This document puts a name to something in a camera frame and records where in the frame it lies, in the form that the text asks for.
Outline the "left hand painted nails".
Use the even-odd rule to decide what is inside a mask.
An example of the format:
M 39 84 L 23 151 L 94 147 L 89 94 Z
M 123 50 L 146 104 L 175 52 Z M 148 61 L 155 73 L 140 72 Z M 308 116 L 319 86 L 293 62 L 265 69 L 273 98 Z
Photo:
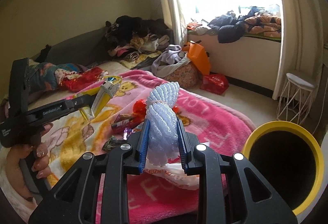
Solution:
M 30 171 L 36 172 L 37 179 L 43 179 L 50 175 L 48 147 L 45 143 L 37 146 L 30 144 L 14 145 L 10 148 L 5 164 L 5 172 L 11 187 L 27 201 L 31 201 L 33 194 L 30 192 L 26 177 L 23 175 L 20 167 L 20 161 L 32 156 L 30 162 Z

